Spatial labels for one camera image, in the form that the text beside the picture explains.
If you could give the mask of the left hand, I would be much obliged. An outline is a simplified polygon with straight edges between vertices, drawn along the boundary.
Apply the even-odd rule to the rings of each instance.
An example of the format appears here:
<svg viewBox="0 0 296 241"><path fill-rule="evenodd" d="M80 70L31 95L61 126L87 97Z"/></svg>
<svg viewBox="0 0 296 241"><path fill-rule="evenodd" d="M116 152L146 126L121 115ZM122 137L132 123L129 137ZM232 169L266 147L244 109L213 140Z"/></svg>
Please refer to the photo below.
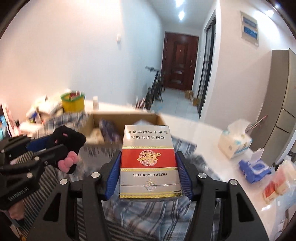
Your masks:
<svg viewBox="0 0 296 241"><path fill-rule="evenodd" d="M14 204L9 210L10 218L15 220L22 220L25 216L25 207L22 201Z"/></svg>

